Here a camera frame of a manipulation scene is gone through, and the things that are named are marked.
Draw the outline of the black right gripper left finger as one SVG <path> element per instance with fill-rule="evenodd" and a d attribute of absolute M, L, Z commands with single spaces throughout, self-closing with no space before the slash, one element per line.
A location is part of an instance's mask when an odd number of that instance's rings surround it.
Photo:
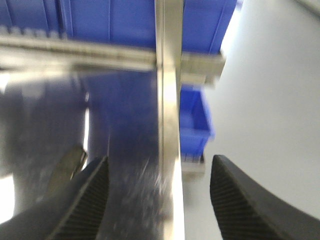
<path fill-rule="evenodd" d="M 0 225 L 2 240 L 94 240 L 109 195 L 108 158 L 96 158 L 65 187 Z"/>

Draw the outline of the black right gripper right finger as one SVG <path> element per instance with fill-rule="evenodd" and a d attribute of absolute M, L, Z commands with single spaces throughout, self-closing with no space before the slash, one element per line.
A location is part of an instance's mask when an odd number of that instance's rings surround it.
<path fill-rule="evenodd" d="M 319 219 L 278 198 L 224 155 L 214 155 L 210 200 L 224 240 L 318 240 Z"/>

